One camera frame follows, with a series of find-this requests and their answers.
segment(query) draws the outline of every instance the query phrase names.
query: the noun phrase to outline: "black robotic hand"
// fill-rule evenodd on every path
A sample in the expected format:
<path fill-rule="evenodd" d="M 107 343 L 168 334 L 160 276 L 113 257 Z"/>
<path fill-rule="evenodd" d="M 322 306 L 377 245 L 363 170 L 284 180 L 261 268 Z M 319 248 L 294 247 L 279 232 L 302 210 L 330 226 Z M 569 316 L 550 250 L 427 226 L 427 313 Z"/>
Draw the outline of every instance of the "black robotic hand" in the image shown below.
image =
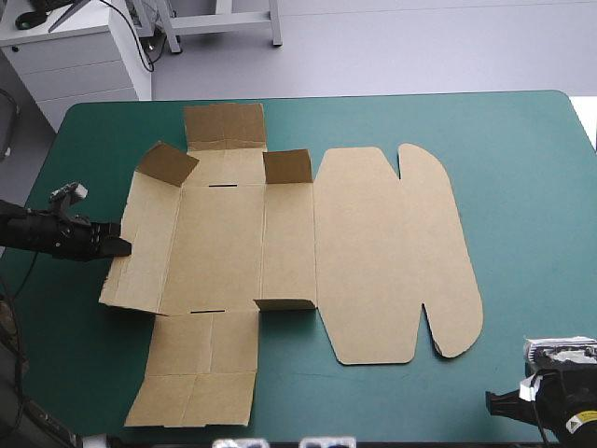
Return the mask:
<path fill-rule="evenodd" d="M 92 222 L 66 214 L 87 196 L 85 187 L 67 184 L 52 192 L 47 210 L 32 210 L 0 200 L 0 246 L 50 254 L 58 259 L 89 261 L 131 254 L 120 238 L 120 224 Z"/>

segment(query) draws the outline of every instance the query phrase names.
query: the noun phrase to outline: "yellow sticker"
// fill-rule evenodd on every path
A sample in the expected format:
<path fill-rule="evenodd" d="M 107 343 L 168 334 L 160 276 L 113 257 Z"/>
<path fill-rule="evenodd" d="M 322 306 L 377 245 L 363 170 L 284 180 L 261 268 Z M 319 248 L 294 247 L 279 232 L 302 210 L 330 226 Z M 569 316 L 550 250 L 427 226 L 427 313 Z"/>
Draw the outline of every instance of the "yellow sticker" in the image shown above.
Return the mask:
<path fill-rule="evenodd" d="M 566 428 L 570 434 L 574 434 L 580 427 L 588 422 L 594 422 L 597 420 L 597 411 L 583 411 L 573 416 L 566 422 Z"/>
<path fill-rule="evenodd" d="M 597 420 L 597 411 L 584 411 L 576 416 L 582 423 L 594 422 Z"/>

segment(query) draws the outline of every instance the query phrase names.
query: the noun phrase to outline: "white desk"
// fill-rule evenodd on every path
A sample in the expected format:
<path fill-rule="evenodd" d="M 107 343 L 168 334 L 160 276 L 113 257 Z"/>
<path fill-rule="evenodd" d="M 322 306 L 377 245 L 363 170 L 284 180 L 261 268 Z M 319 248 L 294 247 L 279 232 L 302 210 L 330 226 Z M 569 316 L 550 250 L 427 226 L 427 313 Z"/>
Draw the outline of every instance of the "white desk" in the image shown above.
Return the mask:
<path fill-rule="evenodd" d="M 130 21 L 124 1 L 111 1 Z M 151 74 L 116 11 L 90 2 L 49 34 L 67 8 L 52 11 L 38 27 L 18 30 L 15 19 L 32 9 L 27 0 L 8 0 L 0 21 L 0 48 L 54 130 L 78 103 L 151 100 Z"/>

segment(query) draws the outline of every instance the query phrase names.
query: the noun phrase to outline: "cable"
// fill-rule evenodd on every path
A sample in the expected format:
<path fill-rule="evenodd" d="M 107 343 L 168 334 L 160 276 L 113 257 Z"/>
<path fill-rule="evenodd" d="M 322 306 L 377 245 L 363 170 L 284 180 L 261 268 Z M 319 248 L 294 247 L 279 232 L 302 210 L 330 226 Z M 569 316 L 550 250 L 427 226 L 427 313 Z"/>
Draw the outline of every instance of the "cable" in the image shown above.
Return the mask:
<path fill-rule="evenodd" d="M 0 440 L 7 439 L 10 437 L 14 432 L 19 428 L 21 425 L 22 415 L 25 409 L 25 402 L 27 401 L 23 390 L 22 390 L 22 364 L 24 360 L 24 350 L 22 346 L 21 340 L 21 328 L 19 326 L 19 319 L 17 318 L 15 312 L 15 303 L 14 298 L 10 295 L 10 290 L 8 289 L 7 283 L 5 282 L 4 278 L 0 275 L 0 284 L 6 293 L 6 301 L 8 304 L 8 309 L 12 314 L 12 320 L 15 326 L 15 338 L 17 340 L 17 358 L 15 360 L 15 388 L 17 389 L 17 398 L 19 400 L 19 409 L 17 410 L 17 415 L 15 417 L 15 423 L 11 428 L 7 431 L 0 433 Z"/>
<path fill-rule="evenodd" d="M 15 109 L 17 109 L 17 112 L 19 112 L 19 105 L 10 93 L 5 91 L 4 89 L 0 89 L 0 95 L 5 96 L 10 101 L 10 103 L 14 105 Z"/>
<path fill-rule="evenodd" d="M 17 289 L 17 292 L 15 292 L 14 300 L 16 300 L 19 297 L 19 295 L 21 294 L 21 291 L 25 287 L 25 284 L 27 283 L 27 280 L 29 279 L 29 276 L 31 275 L 31 272 L 34 269 L 35 263 L 37 262 L 37 256 L 38 255 L 39 255 L 39 252 L 35 252 L 34 258 L 31 260 L 31 264 L 29 264 L 29 269 L 27 270 L 27 273 L 23 277 L 22 282 L 19 285 L 19 289 Z"/>
<path fill-rule="evenodd" d="M 21 285 L 19 286 L 19 289 L 17 289 L 17 292 L 14 296 L 12 294 L 10 294 L 10 289 L 8 288 L 7 282 L 5 281 L 4 277 L 2 275 L 0 275 L 0 285 L 2 286 L 2 289 L 4 290 L 4 292 L 6 294 L 6 302 L 8 305 L 8 310 L 10 311 L 10 314 L 12 316 L 12 321 L 15 326 L 15 332 L 14 332 L 13 336 L 15 337 L 15 339 L 17 341 L 17 347 L 16 347 L 17 354 L 16 354 L 16 359 L 15 359 L 14 383 L 15 383 L 15 388 L 17 389 L 17 398 L 19 400 L 19 408 L 17 409 L 17 415 L 15 416 L 15 423 L 7 431 L 0 433 L 0 441 L 2 439 L 7 439 L 8 437 L 10 437 L 19 428 L 19 426 L 21 425 L 22 416 L 24 414 L 25 404 L 28 401 L 28 399 L 25 397 L 25 394 L 22 389 L 22 373 L 23 373 L 23 361 L 25 360 L 25 351 L 24 351 L 24 347 L 22 344 L 21 326 L 19 324 L 19 319 L 17 318 L 15 300 L 17 299 L 17 297 L 19 296 L 21 291 L 24 289 L 24 287 L 27 283 L 27 280 L 31 276 L 31 272 L 33 271 L 35 263 L 37 262 L 38 255 L 39 255 L 39 252 L 35 252 L 34 257 L 31 260 L 31 263 L 29 264 L 29 269 L 27 269 L 27 273 L 23 277 Z"/>
<path fill-rule="evenodd" d="M 539 378 L 539 372 L 536 373 L 535 376 L 533 377 L 533 380 L 531 380 L 531 390 L 533 390 L 533 388 L 535 387 L 535 382 L 537 381 L 538 378 Z M 539 432 L 541 433 L 541 439 L 543 440 L 543 446 L 545 448 L 549 448 L 549 439 L 548 439 L 547 434 L 545 433 L 545 429 L 543 429 L 543 424 L 541 423 L 541 417 L 539 417 L 539 411 L 537 410 L 537 403 L 533 399 L 531 401 L 531 404 L 533 406 L 533 413 L 535 414 L 535 421 L 537 422 L 537 427 L 539 428 Z"/>
<path fill-rule="evenodd" d="M 161 54 L 164 51 L 166 37 L 164 37 L 164 41 L 161 43 L 161 50 L 160 50 L 160 54 L 158 55 L 158 58 L 152 61 L 151 58 L 149 57 L 149 55 L 147 54 L 147 52 L 145 51 L 145 49 L 139 43 L 139 40 L 137 39 L 137 33 L 134 31 L 134 28 L 132 28 L 131 23 L 129 22 L 127 17 L 122 13 L 122 11 L 120 11 L 120 9 L 118 9 L 114 5 L 108 3 L 106 0 L 99 0 L 99 1 L 102 2 L 104 5 L 106 5 L 107 7 L 111 7 L 112 9 L 114 9 L 117 12 L 117 14 L 119 14 L 119 16 L 126 22 L 127 26 L 129 27 L 129 30 L 131 31 L 134 43 L 137 46 L 137 53 L 139 54 L 139 58 L 141 59 L 141 63 L 143 64 L 143 67 L 145 68 L 145 70 L 147 72 L 153 73 L 156 69 L 154 64 L 160 60 Z"/>

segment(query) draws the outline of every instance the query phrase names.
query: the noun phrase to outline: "green table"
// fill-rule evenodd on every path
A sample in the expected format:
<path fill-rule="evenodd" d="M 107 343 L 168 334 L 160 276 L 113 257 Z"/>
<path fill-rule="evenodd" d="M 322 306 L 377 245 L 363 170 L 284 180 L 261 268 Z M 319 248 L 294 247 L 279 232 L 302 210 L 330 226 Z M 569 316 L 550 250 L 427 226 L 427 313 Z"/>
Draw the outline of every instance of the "green table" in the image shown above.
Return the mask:
<path fill-rule="evenodd" d="M 262 314 L 251 425 L 123 428 L 141 384 L 153 316 L 98 303 L 109 261 L 40 256 L 19 299 L 30 358 L 26 391 L 74 431 L 124 441 L 209 441 L 353 434 L 361 441 L 536 441 L 536 429 L 490 417 L 484 392 L 523 376 L 524 337 L 595 331 L 597 159 L 556 91 L 259 100 L 269 149 L 307 147 L 316 172 L 329 147 L 377 146 L 396 167 L 411 142 L 448 171 L 484 303 L 483 332 L 445 360 L 421 324 L 409 365 L 343 367 L 317 312 Z M 113 103 L 71 109 L 28 201 L 69 181 L 76 206 L 119 220 L 131 176 L 158 139 L 185 149 L 182 106 Z M 8 250 L 16 286 L 32 254 Z"/>

